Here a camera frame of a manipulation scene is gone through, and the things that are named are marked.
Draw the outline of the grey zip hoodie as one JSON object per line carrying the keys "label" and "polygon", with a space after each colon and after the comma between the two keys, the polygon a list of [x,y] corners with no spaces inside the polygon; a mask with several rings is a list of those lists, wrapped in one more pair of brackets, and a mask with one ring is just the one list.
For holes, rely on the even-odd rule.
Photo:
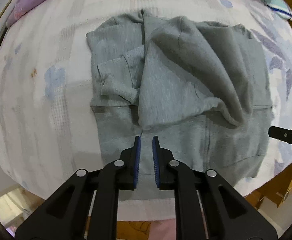
{"label": "grey zip hoodie", "polygon": [[142,10],[87,33],[101,155],[110,163],[141,137],[137,189],[120,200],[172,198],[155,184],[152,140],[231,185],[255,177],[273,118],[260,42],[243,25]]}

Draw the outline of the floral white bed sheet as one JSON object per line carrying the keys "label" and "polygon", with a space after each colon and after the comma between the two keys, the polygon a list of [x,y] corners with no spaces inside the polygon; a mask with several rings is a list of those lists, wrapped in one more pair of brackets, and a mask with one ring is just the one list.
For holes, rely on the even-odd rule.
{"label": "floral white bed sheet", "polygon": [[[193,22],[243,25],[262,45],[272,101],[271,125],[292,128],[292,28],[261,2],[240,0],[237,7],[218,1],[226,11],[207,13]],[[76,170],[94,171],[103,161],[93,98],[91,56],[87,33],[114,16],[92,17],[79,26],[62,27],[60,20],[34,27],[33,20],[16,22],[0,48],[0,166],[30,192],[48,198]],[[292,163],[292,147],[268,136],[266,155],[255,177],[233,185],[241,194],[270,180]],[[119,201],[120,220],[164,220],[175,217],[174,197]]]}

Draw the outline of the teal striped pillow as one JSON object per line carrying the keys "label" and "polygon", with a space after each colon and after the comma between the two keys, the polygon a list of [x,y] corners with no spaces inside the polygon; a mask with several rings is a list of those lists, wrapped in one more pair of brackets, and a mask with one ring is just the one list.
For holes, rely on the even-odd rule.
{"label": "teal striped pillow", "polygon": [[292,21],[292,9],[284,0],[261,0],[269,9],[281,18]]}

